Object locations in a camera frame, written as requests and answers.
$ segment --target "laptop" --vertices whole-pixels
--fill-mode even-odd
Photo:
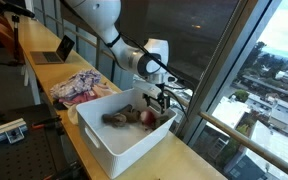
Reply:
[[[63,64],[73,49],[75,42],[68,36],[64,36],[57,50],[31,51],[35,64]]]

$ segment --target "floor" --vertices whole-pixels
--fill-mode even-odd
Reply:
[[[13,58],[4,48],[0,48],[0,62],[9,62]],[[24,86],[21,66],[0,65],[0,111],[7,111],[34,105],[30,86]]]

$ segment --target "power cord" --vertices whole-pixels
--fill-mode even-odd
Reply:
[[[173,86],[169,86],[169,85],[164,85],[165,87],[171,88],[171,89],[179,89],[179,90],[183,90],[186,89],[185,87],[173,87]]]
[[[182,104],[180,103],[180,101],[178,100],[177,96],[176,96],[172,91],[167,90],[167,89],[164,89],[164,92],[168,92],[168,93],[170,93],[170,94],[172,95],[172,98],[174,98],[174,99],[177,101],[177,103],[180,105],[180,108],[181,108],[181,110],[182,110],[183,113],[184,113],[184,116],[185,116],[185,118],[186,118],[186,121],[189,122],[190,120],[188,119],[187,113],[186,113],[183,105],[182,105]]]

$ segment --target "cloth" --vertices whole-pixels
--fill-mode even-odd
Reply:
[[[94,84],[100,82],[100,79],[101,74],[95,70],[81,70],[67,81],[54,85],[50,89],[51,96],[54,99],[72,100],[78,94],[90,91]]]
[[[92,91],[94,91],[95,96],[97,98],[116,94],[116,92],[113,91],[108,85],[100,84],[100,83],[95,84],[92,87]],[[68,118],[71,121],[71,123],[74,125],[78,125],[78,115],[77,115],[77,110],[76,110],[77,104],[74,104],[74,103],[71,103],[68,101],[63,102],[63,104],[68,108],[67,115],[68,115]]]
[[[97,98],[96,94],[94,94],[94,92],[92,90],[90,90],[90,91],[86,91],[86,92],[83,92],[81,94],[78,94],[72,100],[66,100],[65,98],[60,98],[59,102],[79,104],[79,103],[87,102],[87,101],[90,101],[90,100],[93,100],[96,98]]]

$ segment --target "sky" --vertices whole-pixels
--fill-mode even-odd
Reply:
[[[288,57],[288,0],[282,0],[258,41],[267,44],[264,51]]]

